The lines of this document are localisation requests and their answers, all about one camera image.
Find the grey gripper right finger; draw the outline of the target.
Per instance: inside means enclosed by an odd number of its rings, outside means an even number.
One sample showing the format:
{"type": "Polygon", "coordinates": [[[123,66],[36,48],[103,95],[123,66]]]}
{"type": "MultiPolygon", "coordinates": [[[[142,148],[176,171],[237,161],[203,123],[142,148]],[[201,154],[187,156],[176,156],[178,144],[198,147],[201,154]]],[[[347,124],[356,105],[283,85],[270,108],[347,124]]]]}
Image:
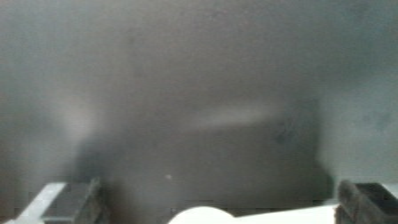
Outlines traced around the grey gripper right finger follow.
{"type": "Polygon", "coordinates": [[[398,224],[398,197],[381,183],[340,183],[334,224],[398,224]]]}

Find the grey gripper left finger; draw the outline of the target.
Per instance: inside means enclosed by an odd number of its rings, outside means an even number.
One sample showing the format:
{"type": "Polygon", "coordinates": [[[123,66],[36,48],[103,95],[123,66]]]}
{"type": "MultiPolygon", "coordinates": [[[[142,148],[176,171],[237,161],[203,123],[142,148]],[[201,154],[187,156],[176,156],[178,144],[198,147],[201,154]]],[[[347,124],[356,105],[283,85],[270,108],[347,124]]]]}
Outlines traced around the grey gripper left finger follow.
{"type": "Polygon", "coordinates": [[[102,182],[54,182],[11,224],[109,224],[102,182]]]}

